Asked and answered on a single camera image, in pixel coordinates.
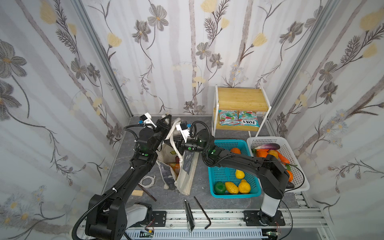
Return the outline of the beige canvas tote bag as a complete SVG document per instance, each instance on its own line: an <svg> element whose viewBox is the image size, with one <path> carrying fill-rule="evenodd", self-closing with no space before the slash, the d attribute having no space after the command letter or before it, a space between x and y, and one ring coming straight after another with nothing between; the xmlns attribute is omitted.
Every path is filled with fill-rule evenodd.
<svg viewBox="0 0 384 240"><path fill-rule="evenodd" d="M180 154L176 150L174 139L178 136L188 135L186 130L181 129L181 119L177 118L172 123L171 132L167 136L167 140L172 140L172 143L163 143L157 153L157 165L160 170L161 178L164 182L164 189L179 192L183 195L190 195L192 184L196 172L196 167L199 159L199 153L184 151ZM180 164L180 174L177 176L170 163Z"/></svg>

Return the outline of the orange Fox's fruits candy bag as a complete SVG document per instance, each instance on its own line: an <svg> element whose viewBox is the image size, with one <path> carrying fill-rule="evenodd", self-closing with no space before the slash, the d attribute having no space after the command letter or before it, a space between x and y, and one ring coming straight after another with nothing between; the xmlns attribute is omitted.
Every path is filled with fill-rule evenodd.
<svg viewBox="0 0 384 240"><path fill-rule="evenodd" d="M173 169L175 174L178 176L180 174L180 164L179 163L170 163L169 166Z"/></svg>

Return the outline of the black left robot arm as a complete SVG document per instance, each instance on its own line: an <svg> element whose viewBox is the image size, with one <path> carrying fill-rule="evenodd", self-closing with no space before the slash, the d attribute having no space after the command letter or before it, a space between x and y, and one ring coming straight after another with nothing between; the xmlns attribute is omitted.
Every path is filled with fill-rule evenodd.
<svg viewBox="0 0 384 240"><path fill-rule="evenodd" d="M126 213L126 203L141 179L153 168L158 158L157 149L165 141L172 125L172 116L166 115L152 123L149 117L141 116L141 131L136 134L134 125L124 130L135 138L134 154L130 168L102 195L94 195L88 210L77 220L72 230L72 239L79 239L78 228L86 223L85 234L94 240L120 240L131 226Z"/></svg>

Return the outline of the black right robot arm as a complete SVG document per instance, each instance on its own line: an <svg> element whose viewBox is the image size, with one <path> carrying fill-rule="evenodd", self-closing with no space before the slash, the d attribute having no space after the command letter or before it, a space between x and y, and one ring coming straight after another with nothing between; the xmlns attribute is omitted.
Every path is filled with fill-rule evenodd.
<svg viewBox="0 0 384 240"><path fill-rule="evenodd" d="M257 177L264 192L262 207L257 213L261 226L273 222L285 193L294 190L288 189L290 175L284 163L271 155L252 157L218 147L208 126L202 121L195 121L188 127L186 122L175 120L166 140L179 156L185 151L200 153L203 162L210 168L233 168Z"/></svg>

